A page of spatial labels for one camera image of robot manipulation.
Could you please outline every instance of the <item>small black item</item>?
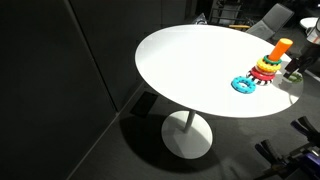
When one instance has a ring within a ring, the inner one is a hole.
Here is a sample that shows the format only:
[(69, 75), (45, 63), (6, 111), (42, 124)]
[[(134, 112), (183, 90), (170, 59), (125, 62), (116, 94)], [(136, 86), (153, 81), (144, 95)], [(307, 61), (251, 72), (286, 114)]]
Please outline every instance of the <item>small black item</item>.
[(269, 154), (269, 152), (267, 152), (261, 144), (256, 144), (254, 147), (270, 164), (274, 164), (276, 162), (276, 159), (274, 159), (274, 157)]
[(293, 128), (295, 128), (301, 134), (303, 134), (307, 137), (310, 136), (310, 132), (307, 129), (305, 129), (303, 126), (301, 126), (298, 122), (292, 121), (290, 124)]
[(298, 119), (299, 123), (304, 126), (306, 129), (310, 131), (310, 133), (317, 134), (319, 133), (316, 128), (314, 128), (311, 123), (309, 122), (306, 116), (302, 116)]
[(268, 139), (261, 142), (262, 147), (275, 159), (275, 161), (281, 161), (282, 157), (273, 149), (270, 141)]
[(144, 92), (137, 103), (133, 106), (130, 113), (142, 118), (147, 117), (153, 104), (156, 102), (158, 95)]

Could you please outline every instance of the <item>green ring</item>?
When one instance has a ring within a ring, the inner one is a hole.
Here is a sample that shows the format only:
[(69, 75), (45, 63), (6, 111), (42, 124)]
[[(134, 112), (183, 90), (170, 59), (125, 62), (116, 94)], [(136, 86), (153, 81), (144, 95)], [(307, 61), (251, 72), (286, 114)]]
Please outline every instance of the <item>green ring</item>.
[(279, 59), (278, 61), (270, 61), (267, 56), (268, 56), (268, 55), (265, 55), (265, 56), (263, 57), (263, 60), (264, 60), (265, 62), (269, 63), (269, 64), (278, 65), (278, 64), (280, 64), (280, 63), (282, 62), (281, 59)]
[(291, 76), (288, 78), (288, 80), (293, 83), (298, 83), (302, 81), (302, 76), (297, 73), (292, 73)]

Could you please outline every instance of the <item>orange toy peg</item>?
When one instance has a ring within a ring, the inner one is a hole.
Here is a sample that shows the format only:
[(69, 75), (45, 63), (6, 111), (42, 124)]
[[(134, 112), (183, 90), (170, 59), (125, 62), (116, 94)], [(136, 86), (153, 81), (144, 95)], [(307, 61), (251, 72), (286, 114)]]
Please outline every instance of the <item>orange toy peg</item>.
[(274, 47), (271, 54), (268, 56), (268, 59), (271, 61), (278, 61), (281, 56), (291, 47), (293, 42), (287, 38), (281, 38), (276, 47)]

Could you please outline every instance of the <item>red ring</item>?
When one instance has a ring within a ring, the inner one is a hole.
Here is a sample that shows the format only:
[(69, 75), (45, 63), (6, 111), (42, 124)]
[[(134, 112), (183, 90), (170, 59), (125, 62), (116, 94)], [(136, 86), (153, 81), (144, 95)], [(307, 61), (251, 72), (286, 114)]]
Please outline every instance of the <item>red ring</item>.
[(253, 67), (250, 72), (254, 77), (264, 81), (272, 80), (275, 77), (275, 74), (273, 75), (262, 74), (255, 67)]
[(263, 71), (262, 69), (260, 69), (258, 66), (254, 66), (254, 68), (260, 73), (260, 74), (264, 74), (266, 76), (272, 76), (272, 75), (275, 75), (276, 73), (275, 72), (265, 72)]

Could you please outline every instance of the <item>blue ring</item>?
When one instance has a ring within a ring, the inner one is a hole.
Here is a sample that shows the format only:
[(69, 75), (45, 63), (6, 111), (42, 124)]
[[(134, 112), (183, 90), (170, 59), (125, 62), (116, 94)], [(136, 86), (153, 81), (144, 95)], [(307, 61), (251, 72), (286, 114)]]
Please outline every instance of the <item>blue ring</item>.
[(256, 84), (251, 79), (242, 76), (234, 78), (231, 85), (236, 91), (244, 94), (250, 94), (256, 90)]

